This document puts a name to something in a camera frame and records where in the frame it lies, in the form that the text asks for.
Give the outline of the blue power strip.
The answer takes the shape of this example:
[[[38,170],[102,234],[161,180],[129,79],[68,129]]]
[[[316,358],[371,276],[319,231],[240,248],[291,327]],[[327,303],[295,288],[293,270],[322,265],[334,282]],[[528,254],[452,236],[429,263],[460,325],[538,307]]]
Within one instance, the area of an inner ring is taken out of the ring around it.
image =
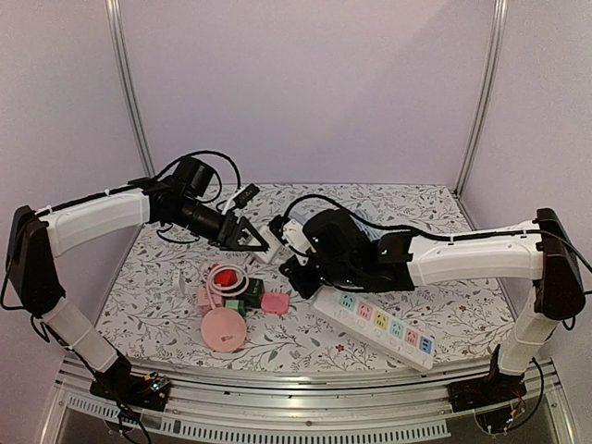
[[[296,212],[292,211],[290,213],[290,219],[295,220],[296,222],[300,223],[301,225],[305,226],[307,223],[315,220],[318,216],[316,211],[313,212]]]

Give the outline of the white colourful power strip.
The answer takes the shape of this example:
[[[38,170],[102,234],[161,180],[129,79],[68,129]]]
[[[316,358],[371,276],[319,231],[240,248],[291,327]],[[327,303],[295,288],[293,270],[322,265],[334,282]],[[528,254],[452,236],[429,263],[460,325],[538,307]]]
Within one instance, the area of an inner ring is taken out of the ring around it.
[[[311,311],[330,325],[419,372],[433,367],[436,341],[362,296],[323,288],[312,298]]]

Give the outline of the red cube socket adapter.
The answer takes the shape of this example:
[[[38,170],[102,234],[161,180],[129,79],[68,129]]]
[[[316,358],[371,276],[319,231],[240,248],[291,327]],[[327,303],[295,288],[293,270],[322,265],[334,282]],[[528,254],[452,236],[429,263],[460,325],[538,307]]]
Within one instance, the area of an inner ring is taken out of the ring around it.
[[[214,277],[214,283],[222,288],[235,285],[238,281],[237,273],[233,269],[226,269],[217,273]]]

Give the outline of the dark green cube socket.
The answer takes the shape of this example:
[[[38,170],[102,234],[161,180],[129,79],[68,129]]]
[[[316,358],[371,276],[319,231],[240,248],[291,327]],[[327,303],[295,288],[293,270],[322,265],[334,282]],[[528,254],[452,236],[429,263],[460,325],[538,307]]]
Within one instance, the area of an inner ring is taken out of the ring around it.
[[[260,308],[263,294],[265,293],[264,281],[260,278],[253,278],[249,281],[246,290],[241,294],[245,305],[250,308]]]

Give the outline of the green beige socket adapter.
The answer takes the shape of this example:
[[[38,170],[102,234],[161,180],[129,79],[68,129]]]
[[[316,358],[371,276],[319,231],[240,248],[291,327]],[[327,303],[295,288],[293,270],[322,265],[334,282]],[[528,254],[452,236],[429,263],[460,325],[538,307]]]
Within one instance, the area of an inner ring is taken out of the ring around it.
[[[242,300],[227,299],[225,300],[225,307],[238,313],[241,317],[246,316],[246,307]]]

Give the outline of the pink plug adapter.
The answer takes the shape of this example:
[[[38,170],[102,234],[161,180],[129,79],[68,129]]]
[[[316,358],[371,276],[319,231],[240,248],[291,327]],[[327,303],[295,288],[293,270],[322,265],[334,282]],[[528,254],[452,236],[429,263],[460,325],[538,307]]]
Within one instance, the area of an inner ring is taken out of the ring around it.
[[[268,315],[285,315],[290,308],[290,296],[279,292],[265,292],[260,305],[263,312]]]

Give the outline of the light pink cube socket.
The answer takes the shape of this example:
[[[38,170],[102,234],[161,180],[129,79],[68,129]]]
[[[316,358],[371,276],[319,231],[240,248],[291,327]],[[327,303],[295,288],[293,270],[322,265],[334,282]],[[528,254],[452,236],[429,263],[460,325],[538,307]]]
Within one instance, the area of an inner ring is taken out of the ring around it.
[[[199,287],[196,295],[197,308],[201,316],[205,316],[211,309],[212,305],[205,287]]]

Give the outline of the white plug block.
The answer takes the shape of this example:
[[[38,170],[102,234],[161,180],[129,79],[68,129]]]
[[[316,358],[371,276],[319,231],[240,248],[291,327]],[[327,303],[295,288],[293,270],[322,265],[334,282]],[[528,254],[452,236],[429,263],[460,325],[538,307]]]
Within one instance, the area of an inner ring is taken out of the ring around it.
[[[250,256],[264,265],[281,265],[290,256],[290,250],[283,245],[267,225],[257,227],[260,236],[267,242],[267,249],[261,252],[250,252]]]

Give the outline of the pink round cable reel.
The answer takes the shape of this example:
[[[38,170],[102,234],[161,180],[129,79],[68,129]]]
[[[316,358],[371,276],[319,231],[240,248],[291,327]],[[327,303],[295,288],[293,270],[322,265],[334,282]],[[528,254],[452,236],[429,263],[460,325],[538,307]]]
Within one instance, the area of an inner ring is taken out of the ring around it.
[[[246,340],[247,326],[244,318],[226,307],[210,310],[201,324],[205,344],[215,352],[234,352]]]

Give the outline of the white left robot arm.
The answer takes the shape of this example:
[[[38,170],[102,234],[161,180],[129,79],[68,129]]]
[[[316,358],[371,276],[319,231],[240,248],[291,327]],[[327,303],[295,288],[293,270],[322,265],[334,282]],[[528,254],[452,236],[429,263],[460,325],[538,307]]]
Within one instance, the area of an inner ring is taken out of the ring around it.
[[[15,310],[27,312],[41,335],[55,337],[74,352],[117,401],[130,401],[137,394],[130,362],[67,296],[56,260],[119,231],[149,224],[184,228],[221,251],[266,250],[268,242],[252,223],[235,214],[258,190],[241,183],[230,156],[216,154],[234,171],[235,194],[221,209],[204,199],[211,180],[220,178],[203,161],[206,154],[185,154],[152,177],[60,205],[40,210],[23,205],[13,215],[2,288],[12,288],[19,300]]]

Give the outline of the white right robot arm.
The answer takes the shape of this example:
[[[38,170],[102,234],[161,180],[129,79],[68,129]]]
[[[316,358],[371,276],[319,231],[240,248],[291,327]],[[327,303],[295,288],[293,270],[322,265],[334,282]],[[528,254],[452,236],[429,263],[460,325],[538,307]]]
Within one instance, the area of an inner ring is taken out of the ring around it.
[[[273,232],[292,257],[281,268],[291,286],[329,324],[418,371],[431,369],[436,342],[419,327],[370,302],[372,293],[482,278],[527,279],[529,301],[509,336],[493,352],[478,395],[497,403],[556,326],[586,304],[582,261],[554,211],[494,231],[438,235],[413,227],[382,228],[343,210],[305,222],[279,217]]]

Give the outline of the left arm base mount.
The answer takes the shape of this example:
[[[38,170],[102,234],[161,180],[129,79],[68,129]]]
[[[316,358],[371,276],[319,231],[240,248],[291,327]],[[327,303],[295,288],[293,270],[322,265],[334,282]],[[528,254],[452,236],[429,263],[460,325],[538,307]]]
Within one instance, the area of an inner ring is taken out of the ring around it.
[[[121,405],[163,412],[167,406],[171,379],[158,372],[134,375],[130,361],[120,351],[116,351],[116,357],[104,372],[96,371],[90,393]]]

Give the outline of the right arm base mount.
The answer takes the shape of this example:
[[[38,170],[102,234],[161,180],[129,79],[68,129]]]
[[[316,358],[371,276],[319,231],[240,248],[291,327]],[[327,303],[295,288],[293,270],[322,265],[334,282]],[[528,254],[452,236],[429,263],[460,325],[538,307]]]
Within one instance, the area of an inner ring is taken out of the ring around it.
[[[506,402],[526,394],[524,374],[502,374],[498,365],[500,345],[491,355],[485,376],[451,382],[447,385],[448,401],[455,413]]]

